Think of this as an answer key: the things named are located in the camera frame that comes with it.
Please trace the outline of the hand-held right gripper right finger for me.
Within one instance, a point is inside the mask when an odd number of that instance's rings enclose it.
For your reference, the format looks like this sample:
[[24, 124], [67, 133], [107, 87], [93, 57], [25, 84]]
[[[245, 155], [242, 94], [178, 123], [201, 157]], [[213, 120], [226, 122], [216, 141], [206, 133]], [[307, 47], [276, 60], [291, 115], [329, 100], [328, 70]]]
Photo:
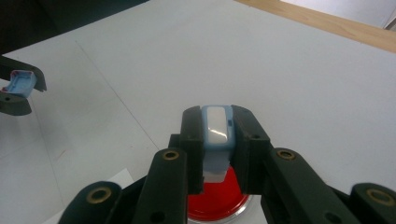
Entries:
[[235, 105], [233, 126], [239, 188], [262, 197], [268, 224], [360, 224], [299, 153], [272, 146], [250, 110]]

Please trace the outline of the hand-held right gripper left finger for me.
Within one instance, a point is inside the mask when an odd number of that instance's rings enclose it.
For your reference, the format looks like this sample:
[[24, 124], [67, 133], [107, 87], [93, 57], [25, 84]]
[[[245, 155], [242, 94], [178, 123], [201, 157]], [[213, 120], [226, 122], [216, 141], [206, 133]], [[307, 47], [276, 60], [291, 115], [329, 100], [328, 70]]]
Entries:
[[188, 196], [203, 190], [203, 159], [202, 112], [193, 106], [182, 114], [180, 133], [155, 154], [132, 224], [187, 224]]

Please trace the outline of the blue stamp cap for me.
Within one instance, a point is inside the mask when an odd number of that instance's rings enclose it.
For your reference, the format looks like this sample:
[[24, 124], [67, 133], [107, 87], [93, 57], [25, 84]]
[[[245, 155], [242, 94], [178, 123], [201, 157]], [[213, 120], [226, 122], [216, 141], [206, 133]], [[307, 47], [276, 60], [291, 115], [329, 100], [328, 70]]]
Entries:
[[9, 83], [1, 92], [28, 98], [37, 83], [35, 73], [27, 70], [13, 70], [10, 73]]

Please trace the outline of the round red ink pad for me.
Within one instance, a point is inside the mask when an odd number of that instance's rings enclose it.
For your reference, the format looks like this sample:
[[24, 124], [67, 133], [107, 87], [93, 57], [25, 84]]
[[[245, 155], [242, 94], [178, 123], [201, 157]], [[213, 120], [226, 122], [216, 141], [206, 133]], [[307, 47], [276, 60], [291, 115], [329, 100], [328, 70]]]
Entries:
[[250, 197], [238, 186], [236, 174], [229, 167], [223, 182], [204, 183], [204, 191], [188, 198], [188, 218], [197, 222], [225, 222], [236, 218], [246, 208]]

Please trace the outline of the blue and white stamp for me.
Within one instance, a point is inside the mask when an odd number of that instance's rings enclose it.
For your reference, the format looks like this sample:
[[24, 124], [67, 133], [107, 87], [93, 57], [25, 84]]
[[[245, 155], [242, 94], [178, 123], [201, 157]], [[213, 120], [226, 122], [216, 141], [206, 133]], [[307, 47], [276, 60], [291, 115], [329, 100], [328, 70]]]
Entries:
[[233, 109], [230, 105], [202, 107], [205, 156], [203, 176], [206, 183], [224, 181], [235, 148]]

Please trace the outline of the black curtain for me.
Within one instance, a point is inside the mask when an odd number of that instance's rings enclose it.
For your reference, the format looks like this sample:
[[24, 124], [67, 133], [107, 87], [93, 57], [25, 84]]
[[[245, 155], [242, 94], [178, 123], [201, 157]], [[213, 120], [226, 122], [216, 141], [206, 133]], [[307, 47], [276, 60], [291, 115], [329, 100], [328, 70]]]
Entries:
[[148, 0], [0, 0], [0, 55], [30, 46]]

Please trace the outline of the wooden table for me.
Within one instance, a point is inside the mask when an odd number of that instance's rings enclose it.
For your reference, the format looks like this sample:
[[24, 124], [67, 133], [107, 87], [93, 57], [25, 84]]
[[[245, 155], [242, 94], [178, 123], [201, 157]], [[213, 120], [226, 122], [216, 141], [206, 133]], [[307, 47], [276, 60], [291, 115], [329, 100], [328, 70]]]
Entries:
[[396, 32], [390, 30], [295, 6], [280, 0], [235, 1], [334, 35], [340, 35], [362, 44], [396, 53]]

